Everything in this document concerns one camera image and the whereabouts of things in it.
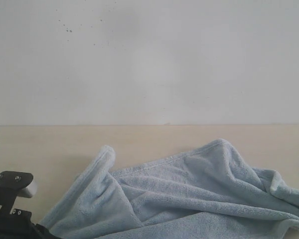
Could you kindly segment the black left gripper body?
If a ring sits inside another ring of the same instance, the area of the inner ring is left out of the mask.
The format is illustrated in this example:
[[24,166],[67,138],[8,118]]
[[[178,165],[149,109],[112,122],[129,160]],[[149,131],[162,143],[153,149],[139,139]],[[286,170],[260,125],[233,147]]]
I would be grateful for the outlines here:
[[0,213],[0,239],[51,239],[52,234],[43,226],[30,221],[31,213]]

